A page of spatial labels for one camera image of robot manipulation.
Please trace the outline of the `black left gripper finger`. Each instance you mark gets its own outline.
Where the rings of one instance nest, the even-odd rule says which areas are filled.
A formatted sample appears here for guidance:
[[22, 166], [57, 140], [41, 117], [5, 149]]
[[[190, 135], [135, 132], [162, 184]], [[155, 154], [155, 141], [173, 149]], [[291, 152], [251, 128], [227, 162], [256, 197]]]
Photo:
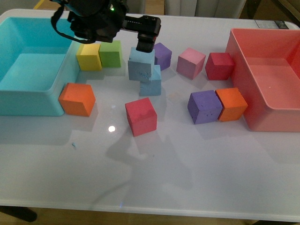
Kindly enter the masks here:
[[136, 50], [144, 53], [150, 53], [153, 51], [153, 47], [157, 36], [149, 34], [138, 34], [138, 43]]

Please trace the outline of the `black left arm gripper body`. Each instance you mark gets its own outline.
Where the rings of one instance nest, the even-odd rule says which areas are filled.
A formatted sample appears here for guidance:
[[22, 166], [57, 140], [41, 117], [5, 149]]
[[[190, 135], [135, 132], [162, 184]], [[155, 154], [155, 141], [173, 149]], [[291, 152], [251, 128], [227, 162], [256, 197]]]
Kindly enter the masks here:
[[141, 17], [125, 16], [122, 30], [137, 32], [144, 35], [158, 36], [161, 28], [161, 19], [150, 15]]

